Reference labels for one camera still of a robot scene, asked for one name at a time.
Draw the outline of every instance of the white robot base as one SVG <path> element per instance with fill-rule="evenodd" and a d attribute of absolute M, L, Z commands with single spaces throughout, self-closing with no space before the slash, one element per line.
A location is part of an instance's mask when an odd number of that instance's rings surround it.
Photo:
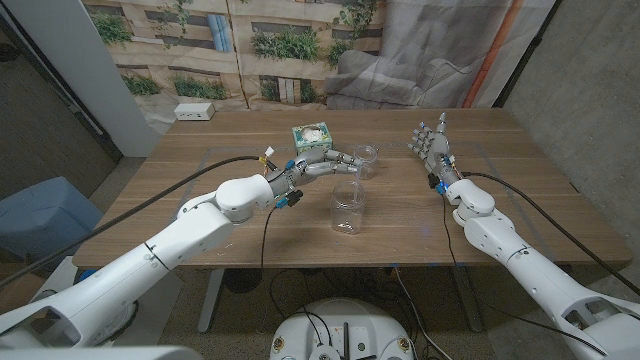
<path fill-rule="evenodd" d="M 360 300 L 333 298 L 287 318 L 273 336 L 269 358 L 408 360 L 413 359 L 411 346 L 402 325 L 386 312 Z"/>

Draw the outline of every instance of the blue bin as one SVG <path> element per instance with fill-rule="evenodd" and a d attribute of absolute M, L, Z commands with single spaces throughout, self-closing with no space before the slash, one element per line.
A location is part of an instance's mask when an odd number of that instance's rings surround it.
<path fill-rule="evenodd" d="M 67 179 L 49 179 L 0 201 L 0 247 L 39 260 L 91 232 L 101 218 L 102 212 Z M 63 258 L 47 267 L 55 268 Z"/>

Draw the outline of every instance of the wooden table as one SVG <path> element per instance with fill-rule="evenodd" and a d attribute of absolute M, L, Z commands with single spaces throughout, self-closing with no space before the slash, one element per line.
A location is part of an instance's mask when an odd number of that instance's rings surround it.
<path fill-rule="evenodd" d="M 406 143 L 424 121 L 435 127 L 440 110 L 306 111 L 216 113 L 211 121 L 176 122 L 107 211 L 102 223 L 214 162 L 239 155 L 261 155 L 267 146 L 284 166 L 295 157 L 291 127 L 325 121 L 334 147 L 350 151 L 358 144 L 379 148 L 376 177 L 362 181 L 366 210 L 361 233 L 331 229 L 333 186 L 347 175 L 325 176 L 301 188 L 293 208 L 274 212 L 265 247 L 267 267 L 451 265 L 443 226 L 442 198 L 427 185 L 422 161 Z M 631 252 L 569 180 L 501 109 L 447 110 L 447 135 L 458 169 L 493 174 L 510 182 L 609 263 L 624 263 Z M 262 172 L 243 161 L 225 165 L 183 186 L 137 215 L 88 241 L 75 265 L 104 266 L 166 227 L 189 198 L 216 190 L 225 180 Z M 473 181 L 491 193 L 518 233 L 556 263 L 591 263 L 518 195 L 482 178 Z M 451 217 L 448 225 L 456 259 L 465 265 L 496 265 L 473 248 Z M 262 232 L 268 209 L 237 228 L 222 246 L 185 262 L 204 268 L 260 266 Z"/>

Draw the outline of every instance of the cable connector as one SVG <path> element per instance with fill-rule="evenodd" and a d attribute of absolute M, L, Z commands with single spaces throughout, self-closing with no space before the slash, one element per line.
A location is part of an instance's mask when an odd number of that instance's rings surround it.
<path fill-rule="evenodd" d="M 300 198 L 302 197 L 302 195 L 304 194 L 302 193 L 301 190 L 294 190 L 288 193 L 287 195 L 285 195 L 282 199 L 278 200 L 278 202 L 276 202 L 276 207 L 278 209 L 282 209 L 286 205 L 289 205 L 289 207 L 292 207 L 293 205 L 297 204 L 298 201 L 300 201 Z"/>
<path fill-rule="evenodd" d="M 302 193 L 301 190 L 294 190 L 292 192 L 290 192 L 287 196 L 285 196 L 285 199 L 287 199 L 287 205 L 289 205 L 289 207 L 295 205 L 298 201 L 300 201 L 300 198 L 302 197 L 302 195 L 304 195 Z"/>
<path fill-rule="evenodd" d="M 278 202 L 276 203 L 276 207 L 278 209 L 282 209 L 283 207 L 285 207 L 285 205 L 287 205 L 288 202 L 289 202 L 289 200 L 286 197 L 284 197 L 284 198 L 278 200 Z"/>
<path fill-rule="evenodd" d="M 444 184 L 440 183 L 440 184 L 436 185 L 436 191 L 438 192 L 438 194 L 444 195 L 444 193 L 445 193 Z"/>
<path fill-rule="evenodd" d="M 436 186 L 440 184 L 440 179 L 434 173 L 430 173 L 428 178 L 429 178 L 429 187 L 431 189 L 435 189 Z"/>

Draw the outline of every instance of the wall outlet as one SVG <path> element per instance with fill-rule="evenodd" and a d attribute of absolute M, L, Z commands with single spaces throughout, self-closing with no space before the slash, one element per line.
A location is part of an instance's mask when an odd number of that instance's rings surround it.
<path fill-rule="evenodd" d="M 216 111 L 211 103 L 180 104 L 174 110 L 178 120 L 209 120 Z"/>

